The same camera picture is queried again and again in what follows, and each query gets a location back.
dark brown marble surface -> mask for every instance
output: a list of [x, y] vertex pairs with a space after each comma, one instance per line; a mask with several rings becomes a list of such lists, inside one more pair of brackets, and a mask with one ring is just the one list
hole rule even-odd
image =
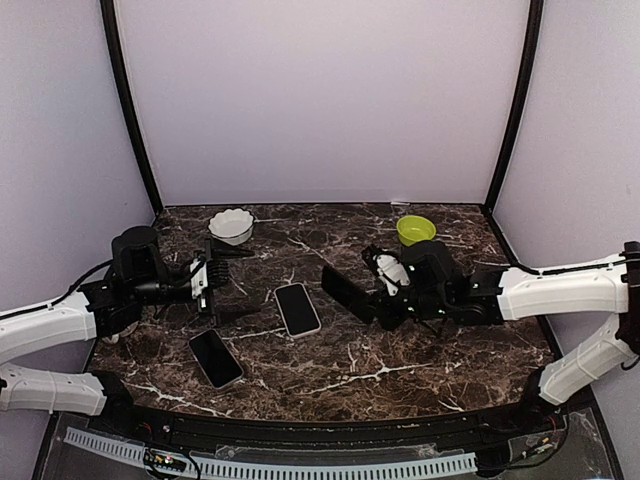
[[[431, 219], [438, 239], [466, 272], [504, 264], [479, 209], [462, 205], [249, 205], [259, 222], [244, 246], [255, 258], [231, 262], [232, 282], [217, 306], [261, 312], [219, 328], [245, 377], [222, 392], [211, 387], [187, 346], [209, 328], [195, 306], [172, 306], [159, 319], [145, 311], [116, 345], [100, 343], [90, 369], [117, 372], [139, 405], [229, 418], [280, 421], [388, 420], [470, 411], [518, 399], [533, 369], [552, 360], [534, 319], [458, 329], [442, 338], [410, 321], [393, 332], [367, 326], [320, 287], [329, 263], [367, 289], [376, 284], [360, 258], [370, 243], [399, 249], [395, 222]], [[167, 209], [156, 224], [171, 266], [192, 257], [224, 207]], [[322, 322], [317, 334], [289, 338], [273, 290], [304, 283]]]

phone screen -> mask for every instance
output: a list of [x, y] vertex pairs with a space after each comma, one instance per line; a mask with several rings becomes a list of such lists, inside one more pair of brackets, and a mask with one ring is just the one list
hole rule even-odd
[[215, 388], [223, 388], [242, 377], [242, 367], [214, 330], [192, 338], [189, 347]]
[[297, 337], [320, 329], [320, 321], [304, 285], [295, 283], [280, 287], [275, 294], [289, 335]]

white arm segment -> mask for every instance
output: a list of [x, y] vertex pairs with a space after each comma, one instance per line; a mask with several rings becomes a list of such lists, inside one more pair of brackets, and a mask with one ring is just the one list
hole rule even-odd
[[95, 338], [88, 304], [84, 294], [74, 292], [55, 307], [0, 320], [0, 365], [54, 345]]
[[89, 373], [68, 375], [44, 372], [5, 363], [0, 378], [0, 411], [13, 409], [77, 412], [100, 415], [107, 397], [100, 381]]
[[[624, 258], [610, 255], [592, 262], [540, 270], [613, 264], [619, 260]], [[502, 293], [498, 295], [498, 304], [505, 320], [553, 313], [624, 313], [629, 308], [627, 284], [622, 283], [625, 273], [627, 267], [624, 264], [549, 276], [531, 275], [514, 267], [502, 274]]]
[[612, 368], [636, 358], [625, 342], [615, 338], [618, 325], [619, 318], [614, 313], [568, 355], [547, 365], [538, 384], [540, 396], [553, 405], [560, 405]]
[[407, 271], [396, 257], [387, 254], [376, 255], [375, 261], [376, 265], [378, 265], [378, 278], [387, 287], [389, 296], [394, 297], [398, 293], [396, 285], [409, 285], [411, 283]]

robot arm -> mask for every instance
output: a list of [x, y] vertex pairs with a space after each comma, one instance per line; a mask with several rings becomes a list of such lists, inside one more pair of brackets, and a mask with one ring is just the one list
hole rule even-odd
[[332, 267], [322, 286], [366, 323], [393, 330], [404, 320], [453, 319], [459, 325], [502, 324], [570, 312], [611, 312], [606, 323], [562, 359], [531, 374], [521, 410], [553, 410], [571, 395], [640, 354], [640, 243], [592, 262], [533, 270], [524, 266], [463, 276], [441, 242], [420, 242], [401, 254], [363, 252], [384, 288], [369, 295]]
[[213, 290], [229, 279], [226, 258], [253, 252], [208, 239], [187, 271], [171, 271], [160, 257], [157, 233], [133, 227], [112, 242], [103, 280], [44, 304], [0, 314], [0, 411], [18, 408], [100, 415], [114, 402], [131, 402], [108, 372], [68, 375], [8, 362], [55, 345], [107, 337], [138, 321], [145, 305], [196, 302], [216, 324]]

green bowl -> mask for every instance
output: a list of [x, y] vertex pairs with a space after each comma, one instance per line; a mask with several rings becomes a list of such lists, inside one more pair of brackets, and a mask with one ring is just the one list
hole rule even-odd
[[396, 225], [400, 242], [410, 247], [414, 243], [432, 240], [436, 236], [436, 226], [424, 217], [407, 215]]

